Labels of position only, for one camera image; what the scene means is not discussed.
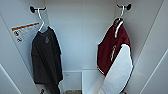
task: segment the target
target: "coat hook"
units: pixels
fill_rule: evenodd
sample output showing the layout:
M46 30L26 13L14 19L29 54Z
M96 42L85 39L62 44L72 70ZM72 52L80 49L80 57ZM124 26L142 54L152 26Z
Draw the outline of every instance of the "coat hook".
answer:
M38 10L38 9L35 9L33 6L30 6L30 11L31 11L32 13L34 13L35 10Z
M124 6L124 8L127 8L127 10L130 10L130 9L131 9L131 4L128 4L128 6Z

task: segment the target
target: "maroon jacket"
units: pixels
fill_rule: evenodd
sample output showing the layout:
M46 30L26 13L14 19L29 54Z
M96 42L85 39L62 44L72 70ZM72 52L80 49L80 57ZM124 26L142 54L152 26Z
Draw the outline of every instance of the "maroon jacket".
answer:
M103 41L98 45L97 65L98 69L105 76L119 53L121 45L127 44L130 46L129 37L122 22L123 20L121 19L117 23L114 23L107 31Z

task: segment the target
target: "clothes hanger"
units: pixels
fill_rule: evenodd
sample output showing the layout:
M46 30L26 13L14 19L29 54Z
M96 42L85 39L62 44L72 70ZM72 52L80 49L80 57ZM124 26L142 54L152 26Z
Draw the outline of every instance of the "clothes hanger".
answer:
M116 18L116 19L114 20L113 25L114 25L115 23L117 23L117 22L121 19L121 17L123 16L123 14L124 14L124 8L126 8L127 10L130 10L132 5L131 5L131 4L128 4L127 6L124 6L124 5L118 5L118 4L117 4L117 6L118 6L119 8L122 8L122 11L121 11L120 17L119 17L119 18Z
M39 16L40 20L42 21L42 24L41 24L41 26L40 26L40 28L39 28L39 30L38 30L38 31L40 31L40 30L42 29L42 27L44 26L44 21L43 21L43 19L41 18L41 14L40 14L40 8L38 8L38 16Z
M123 16L123 14L124 14L124 6L122 5L121 15L120 15L118 21L121 20L121 17ZM118 24L118 26L117 26L117 28L116 28L116 31L115 31L115 38L117 38L118 30L119 30L119 28L120 28L120 26L121 26L122 24L123 24L123 21L121 21L121 22Z

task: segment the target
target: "garment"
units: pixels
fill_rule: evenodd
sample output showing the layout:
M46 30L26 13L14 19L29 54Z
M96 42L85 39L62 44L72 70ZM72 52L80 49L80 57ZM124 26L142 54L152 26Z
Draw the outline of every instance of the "garment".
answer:
M47 85L51 94L60 94L58 84L63 79L61 50L56 35L50 27L38 32L32 42L34 82Z
M127 84L133 65L130 47L126 44L122 44L121 47L100 87L99 94L119 94Z
M123 27L123 19L120 19L109 28L103 41L98 45L97 65L103 75L107 75L122 44L130 46L129 37Z

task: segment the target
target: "hanger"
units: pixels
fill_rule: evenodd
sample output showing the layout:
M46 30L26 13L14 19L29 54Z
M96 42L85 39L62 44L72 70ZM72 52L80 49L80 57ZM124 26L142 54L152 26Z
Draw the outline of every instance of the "hanger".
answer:
M121 17L123 16L123 14L124 14L124 6L122 5L121 15L120 15L120 17L118 18L117 22L121 20ZM119 30L119 28L120 28L120 26L121 26L122 24L123 24L123 21L121 21L121 22L118 24L118 26L117 26L117 28L116 28L116 31L115 31L115 38L117 38L118 30Z
M127 10L130 10L132 5L131 5L131 4L128 4L128 6L124 6L124 5L118 5L118 4L117 4L117 6L118 6L119 8L122 8L122 11L121 11L120 17L119 17L119 18L116 18L116 19L114 20L113 25L114 25L115 23L117 23L117 22L121 19L121 17L122 17L123 14L124 14L124 9L126 8Z
M121 19L121 17L123 16L123 14L124 14L124 5L122 5L122 11L121 11L121 15L120 15L119 20Z
M41 24L41 26L40 26L40 28L39 28L39 30L38 30L38 31L40 31L40 30L42 29L42 27L44 26L44 21L43 21L43 19L41 18L41 14L40 14L40 8L38 8L38 16L39 16L40 20L42 21L42 24Z
M45 29L45 31L47 30L47 28L44 28L45 23L44 23L44 20L42 19L41 14L40 14L40 10L45 10L45 9L46 9L46 7L43 8L43 9L41 9L41 8L35 9L33 6L30 7L30 10L31 10L32 13L35 13L35 10L38 10L38 16L39 16L40 20L42 21L42 24L41 24L41 26L40 26L38 31L41 31L42 28Z

